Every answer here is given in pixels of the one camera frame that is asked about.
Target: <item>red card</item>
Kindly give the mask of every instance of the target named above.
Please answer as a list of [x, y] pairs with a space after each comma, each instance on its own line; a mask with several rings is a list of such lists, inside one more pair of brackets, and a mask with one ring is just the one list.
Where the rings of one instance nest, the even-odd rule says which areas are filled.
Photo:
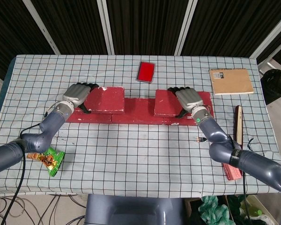
[[140, 62], [137, 81], [151, 83], [153, 79], [155, 64], [150, 62]]

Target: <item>floor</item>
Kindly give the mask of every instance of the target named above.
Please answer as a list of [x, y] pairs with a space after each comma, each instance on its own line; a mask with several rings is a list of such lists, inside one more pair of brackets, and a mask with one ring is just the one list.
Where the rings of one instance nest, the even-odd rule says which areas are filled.
[[[279, 151], [281, 153], [281, 98], [269, 104], [267, 106], [267, 109], [276, 134]], [[257, 197], [263, 203], [263, 205], [270, 211], [273, 217], [279, 222], [281, 218], [281, 211], [279, 210], [281, 206], [281, 194], [261, 194], [257, 195]], [[74, 201], [77, 201], [82, 206], [86, 205], [87, 195], [75, 195], [72, 196], [72, 198], [74, 199]], [[14, 216], [19, 216], [8, 216], [7, 225], [60, 225], [67, 224], [72, 219], [85, 215], [85, 208], [76, 204], [69, 196], [58, 197], [52, 195], [19, 195], [17, 201], [19, 202], [19, 204], [23, 205], [22, 200], [20, 199], [22, 199], [25, 203], [25, 211], [21, 214], [22, 207], [19, 207], [19, 205], [15, 202], [14, 207], [11, 209], [11, 213]], [[48, 205], [52, 200], [53, 202], [46, 211]], [[6, 199], [6, 202], [7, 205], [9, 205], [10, 200]], [[7, 207], [5, 207], [5, 200], [0, 199], [0, 211], [2, 211], [1, 215], [4, 215], [6, 208]], [[77, 223], [78, 220], [76, 220], [72, 224], [82, 225], [83, 221], [84, 219]]]

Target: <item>fork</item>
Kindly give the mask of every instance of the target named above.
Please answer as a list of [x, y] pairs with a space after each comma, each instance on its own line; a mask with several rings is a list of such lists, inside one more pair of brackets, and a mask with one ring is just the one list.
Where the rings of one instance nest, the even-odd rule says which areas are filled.
[[205, 137], [197, 137], [196, 141], [197, 142], [205, 142], [205, 141], [207, 141], [207, 138], [205, 138]]

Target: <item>green cloth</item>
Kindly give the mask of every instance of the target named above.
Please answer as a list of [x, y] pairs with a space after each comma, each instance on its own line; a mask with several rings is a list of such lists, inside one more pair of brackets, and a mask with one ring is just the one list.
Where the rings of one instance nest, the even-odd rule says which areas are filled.
[[216, 196], [204, 196], [201, 198], [203, 204], [198, 208], [201, 218], [208, 225], [236, 225], [229, 220], [229, 209], [226, 205], [218, 206]]

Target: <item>robotic hand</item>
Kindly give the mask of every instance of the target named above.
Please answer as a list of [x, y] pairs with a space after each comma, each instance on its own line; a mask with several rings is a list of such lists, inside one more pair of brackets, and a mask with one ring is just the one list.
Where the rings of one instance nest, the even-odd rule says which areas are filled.
[[169, 88], [183, 109], [192, 114], [206, 138], [212, 142], [210, 157], [217, 162], [227, 163], [250, 174], [265, 184], [281, 191], [281, 165], [257, 153], [241, 150], [237, 142], [221, 129], [203, 106], [203, 101], [192, 88]]
[[62, 101], [39, 124], [40, 134], [20, 134], [12, 142], [0, 146], [0, 172], [17, 164], [23, 157], [23, 152], [45, 152], [52, 142], [53, 136], [74, 112], [74, 108], [84, 106], [88, 94], [97, 88], [97, 84], [77, 83], [71, 85]]

